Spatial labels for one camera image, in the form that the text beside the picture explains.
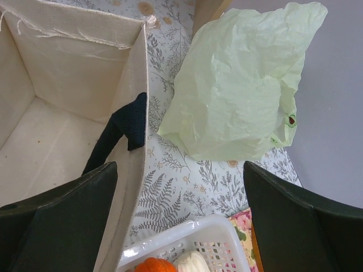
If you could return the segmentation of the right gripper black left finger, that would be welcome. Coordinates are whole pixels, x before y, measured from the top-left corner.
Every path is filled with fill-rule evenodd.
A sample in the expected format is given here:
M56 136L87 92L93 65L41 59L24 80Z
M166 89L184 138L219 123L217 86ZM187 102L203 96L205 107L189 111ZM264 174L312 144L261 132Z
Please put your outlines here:
M118 174L110 162L1 207L1 271L93 271Z

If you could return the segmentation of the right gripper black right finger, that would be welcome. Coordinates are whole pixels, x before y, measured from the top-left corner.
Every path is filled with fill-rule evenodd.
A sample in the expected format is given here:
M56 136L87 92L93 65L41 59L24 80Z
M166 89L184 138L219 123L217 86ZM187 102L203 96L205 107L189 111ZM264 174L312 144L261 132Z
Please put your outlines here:
M362 209L245 162L244 188L264 271L362 271Z

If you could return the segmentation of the orange tangerine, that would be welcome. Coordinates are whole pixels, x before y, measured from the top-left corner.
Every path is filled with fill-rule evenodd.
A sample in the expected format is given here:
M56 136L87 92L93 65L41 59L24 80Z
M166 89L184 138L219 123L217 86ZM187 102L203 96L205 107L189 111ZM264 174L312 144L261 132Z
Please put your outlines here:
M150 257L144 262L137 265L134 269L135 272L177 272L175 266L162 259Z

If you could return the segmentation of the beige canvas tote bag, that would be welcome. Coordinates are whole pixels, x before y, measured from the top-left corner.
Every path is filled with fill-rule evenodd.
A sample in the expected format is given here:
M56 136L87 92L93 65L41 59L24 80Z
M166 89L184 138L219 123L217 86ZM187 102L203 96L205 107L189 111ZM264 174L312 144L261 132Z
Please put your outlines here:
M1 2L1 207L115 162L93 271L115 271L140 194L147 23L48 1Z

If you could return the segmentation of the light green plastic bag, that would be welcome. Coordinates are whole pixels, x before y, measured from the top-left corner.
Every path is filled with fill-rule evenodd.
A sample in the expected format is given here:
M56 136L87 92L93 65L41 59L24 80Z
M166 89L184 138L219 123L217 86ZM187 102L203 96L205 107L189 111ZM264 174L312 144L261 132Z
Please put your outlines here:
M194 35L158 134L195 160L254 161L293 143L305 53L328 13L231 9Z

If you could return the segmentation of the slice of brown bread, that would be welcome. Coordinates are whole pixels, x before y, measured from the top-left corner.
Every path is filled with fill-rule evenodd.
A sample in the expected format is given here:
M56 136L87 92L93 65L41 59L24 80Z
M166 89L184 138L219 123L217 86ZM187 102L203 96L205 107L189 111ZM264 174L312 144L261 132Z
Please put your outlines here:
M261 261L261 256L260 256L260 252L259 252L258 241L257 241L257 238L256 238L255 229L254 229L253 225L251 227L252 227L252 229L251 229L252 247L253 247L253 250L254 250L256 265L258 267L258 271L263 272L264 269L263 269L263 264L262 264L262 261Z

